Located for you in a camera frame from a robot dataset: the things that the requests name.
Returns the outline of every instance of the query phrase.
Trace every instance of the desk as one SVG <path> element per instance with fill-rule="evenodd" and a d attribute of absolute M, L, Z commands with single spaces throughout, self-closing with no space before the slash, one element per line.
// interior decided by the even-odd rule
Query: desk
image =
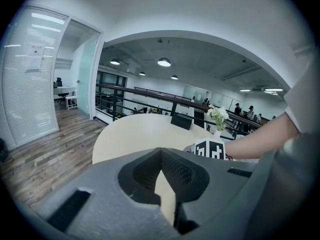
<path fill-rule="evenodd" d="M 75 87 L 73 86 L 59 86 L 57 88 L 53 88 L 53 94 L 58 95 L 58 94 L 67 94 L 74 92 L 76 90 Z"/>
<path fill-rule="evenodd" d="M 97 138 L 92 163 L 147 149 L 174 148 L 183 150 L 202 138 L 212 138 L 212 134 L 198 125 L 192 124 L 186 130 L 171 124 L 171 116 L 162 114 L 134 114 L 125 116 L 108 125 Z M 176 196 L 160 172 L 155 193 L 161 196 L 161 211 L 173 225 Z"/>

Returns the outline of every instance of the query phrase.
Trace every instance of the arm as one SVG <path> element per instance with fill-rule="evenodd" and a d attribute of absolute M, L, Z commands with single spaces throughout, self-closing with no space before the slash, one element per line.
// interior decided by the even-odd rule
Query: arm
<path fill-rule="evenodd" d="M 257 159 L 267 151 L 280 149 L 288 139 L 298 135 L 293 122 L 283 113 L 246 137 L 227 142 L 225 152 L 234 159 Z"/>

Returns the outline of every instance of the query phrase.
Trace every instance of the wooden handrail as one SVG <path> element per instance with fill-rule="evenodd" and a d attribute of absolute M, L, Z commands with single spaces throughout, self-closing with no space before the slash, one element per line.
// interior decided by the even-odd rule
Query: wooden handrail
<path fill-rule="evenodd" d="M 151 92 L 155 92 L 155 93 L 158 93 L 158 94 L 167 94 L 169 96 L 175 96 L 175 97 L 178 97 L 178 98 L 183 98 L 183 99 L 186 99 L 186 100 L 192 100 L 191 98 L 187 98 L 187 97 L 183 97 L 183 96 L 180 96 L 180 95 L 175 95 L 175 94 L 171 94 L 171 93 L 167 93 L 167 92 L 163 92 L 163 91 L 158 91 L 158 90 L 151 90 L 151 89 L 146 89 L 146 88 L 141 88 L 141 87 L 134 87 L 134 89 L 136 90 L 137 89 L 140 89 L 140 90 L 145 90 L 145 91 L 151 91 Z"/>
<path fill-rule="evenodd" d="M 141 96 L 146 96 L 146 97 L 151 97 L 159 100 L 163 100 L 166 102 L 172 102 L 172 103 L 177 103 L 180 105 L 192 107 L 194 109 L 202 110 L 204 112 L 207 112 L 211 107 L 205 106 L 205 105 L 200 105 L 182 98 L 176 98 L 176 97 L 171 97 L 165 94 L 158 94 L 158 93 L 150 93 L 144 90 L 136 90 L 136 89 L 131 89 L 131 88 L 125 88 L 125 87 L 120 87 L 120 86 L 112 86 L 112 85 L 105 85 L 105 84 L 99 84 L 97 83 L 95 86 L 97 87 L 102 87 L 102 88 L 107 88 L 107 89 L 112 89 L 112 90 L 117 90 L 117 91 L 122 91 L 122 92 L 127 92 L 127 93 L 132 93 L 132 94 L 137 94 Z M 228 113 L 229 118 L 232 120 L 237 120 L 241 123 L 248 124 L 250 126 L 254 126 L 256 128 L 260 128 L 262 125 L 259 123 L 256 123 L 250 119 L 246 119 L 240 115 L 235 115 L 233 113 Z"/>

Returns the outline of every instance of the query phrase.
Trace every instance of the flower pot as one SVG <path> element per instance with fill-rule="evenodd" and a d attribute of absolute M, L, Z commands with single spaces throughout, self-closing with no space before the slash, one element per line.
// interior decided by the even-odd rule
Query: flower pot
<path fill-rule="evenodd" d="M 212 139 L 220 141 L 221 131 L 216 130 L 212 136 Z"/>

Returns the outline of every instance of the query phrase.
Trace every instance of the window blind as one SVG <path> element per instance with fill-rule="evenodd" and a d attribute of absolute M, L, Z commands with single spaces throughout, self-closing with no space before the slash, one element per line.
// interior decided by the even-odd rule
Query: window blind
<path fill-rule="evenodd" d="M 58 128 L 51 100 L 51 73 L 57 44 L 67 19 L 59 13 L 27 6 L 17 17 L 5 47 L 1 47 L 4 48 L 3 107 L 18 146 Z M 32 43 L 45 44 L 41 68 L 26 71 L 27 54 Z"/>

